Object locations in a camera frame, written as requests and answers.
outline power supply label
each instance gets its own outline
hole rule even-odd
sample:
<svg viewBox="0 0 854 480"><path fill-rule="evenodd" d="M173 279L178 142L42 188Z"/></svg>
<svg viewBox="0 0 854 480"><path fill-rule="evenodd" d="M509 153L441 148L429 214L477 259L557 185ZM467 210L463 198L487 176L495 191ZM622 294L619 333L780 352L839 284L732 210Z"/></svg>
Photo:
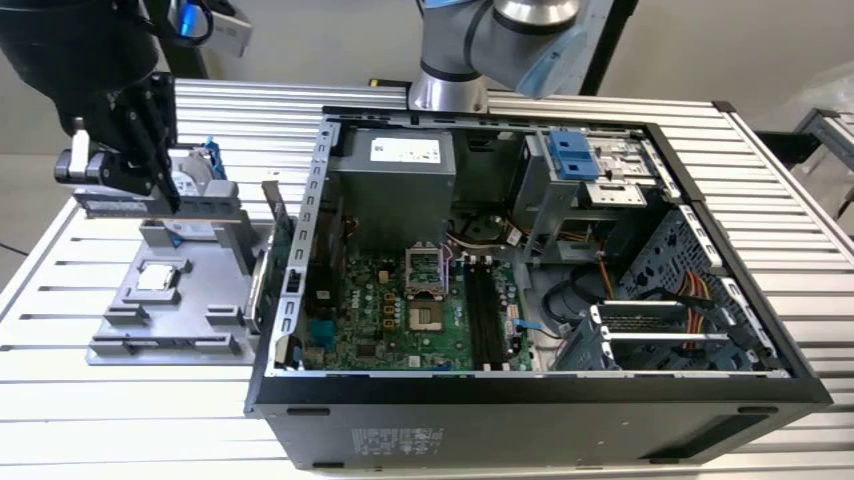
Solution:
<svg viewBox="0 0 854 480"><path fill-rule="evenodd" d="M371 141L371 161L441 163L439 140L423 138L375 138Z"/></svg>

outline wall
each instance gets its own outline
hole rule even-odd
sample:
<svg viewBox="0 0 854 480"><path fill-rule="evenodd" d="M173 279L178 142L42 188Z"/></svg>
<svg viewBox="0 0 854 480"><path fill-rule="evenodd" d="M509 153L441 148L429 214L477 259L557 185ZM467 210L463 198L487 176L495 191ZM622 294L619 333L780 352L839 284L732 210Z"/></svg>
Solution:
<svg viewBox="0 0 854 480"><path fill-rule="evenodd" d="M243 59L205 55L219 78L327 85L415 78L413 0L235 4L255 37ZM601 94L726 99L755 118L815 73L854 60L852 31L851 0L640 0ZM49 102L0 58L0 152L53 155L65 146Z"/></svg>
<svg viewBox="0 0 854 480"><path fill-rule="evenodd" d="M235 0L252 22L243 58L205 54L228 80L367 85L413 80L420 17L413 0Z"/></svg>
<svg viewBox="0 0 854 480"><path fill-rule="evenodd" d="M56 155L62 148L53 104L21 82L0 54L0 153Z"/></svg>
<svg viewBox="0 0 854 480"><path fill-rule="evenodd" d="M728 100L750 121L854 60L851 32L851 0L640 0L600 94Z"/></svg>

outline ram slot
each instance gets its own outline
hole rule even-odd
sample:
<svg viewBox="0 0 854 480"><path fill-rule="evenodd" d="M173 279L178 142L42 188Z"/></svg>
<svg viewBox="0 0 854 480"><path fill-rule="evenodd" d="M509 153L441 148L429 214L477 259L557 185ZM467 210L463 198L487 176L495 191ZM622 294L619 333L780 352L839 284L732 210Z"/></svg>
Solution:
<svg viewBox="0 0 854 480"><path fill-rule="evenodd" d="M464 281L475 369L501 370L505 361L504 335L491 266L481 263L465 265Z"/></svg>

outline motherboard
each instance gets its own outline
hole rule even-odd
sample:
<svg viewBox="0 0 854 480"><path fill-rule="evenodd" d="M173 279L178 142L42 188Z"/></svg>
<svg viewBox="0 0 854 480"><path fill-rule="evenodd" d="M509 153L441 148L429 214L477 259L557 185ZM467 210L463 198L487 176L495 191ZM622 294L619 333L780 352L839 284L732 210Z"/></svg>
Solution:
<svg viewBox="0 0 854 480"><path fill-rule="evenodd" d="M465 269L473 272L475 265L448 258L444 252L431 256L427 249L409 250L407 256L348 257L341 305L335 318L312 320L305 367L331 371L531 370L527 334L513 326L521 310L509 264L476 265L477 271L487 272L495 305L472 306L471 302L481 303L467 291L475 287L467 284ZM485 367L472 354L481 337L479 330L472 337L469 318L481 311L493 312L485 323L500 337L491 344L500 345L501 361Z"/></svg>

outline slotted metal table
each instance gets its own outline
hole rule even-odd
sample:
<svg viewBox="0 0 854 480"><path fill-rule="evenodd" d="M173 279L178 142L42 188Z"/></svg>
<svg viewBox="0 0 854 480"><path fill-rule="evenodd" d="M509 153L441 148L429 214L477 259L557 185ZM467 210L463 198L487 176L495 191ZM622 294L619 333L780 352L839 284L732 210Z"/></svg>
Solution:
<svg viewBox="0 0 854 480"><path fill-rule="evenodd" d="M180 81L177 94L180 141L216 137L255 219L269 219L260 189L267 179L279 180L297 211L320 107L405 106L397 88ZM531 101L497 92L489 105L496 114L662 126L835 405L703 466L335 475L852 478L854 246L739 116L703 102ZM249 367L86 365L86 344L138 247L137 223L86 220L69 201L0 294L0 476L324 475L296 472L265 422L243 418Z"/></svg>
<svg viewBox="0 0 854 480"><path fill-rule="evenodd" d="M854 175L854 114L847 112L836 112L834 110L814 109L800 122L800 125L795 128L796 133L811 133L819 139L830 153L835 156L835 161L830 160L827 163L822 163L824 158L810 159L804 163L804 170L802 171L803 177L798 177L802 183L807 185L815 183L808 176L820 172L818 177L819 187L810 189L810 192L819 199L822 194L830 194L832 199L834 190L827 188L827 177L832 178L832 182L839 182L838 186L843 189L840 193L840 204L823 205L824 209L831 208L830 213L843 226L847 226L847 233L851 233L850 215L846 213L851 203L854 203L854 187L850 186L850 175Z"/></svg>

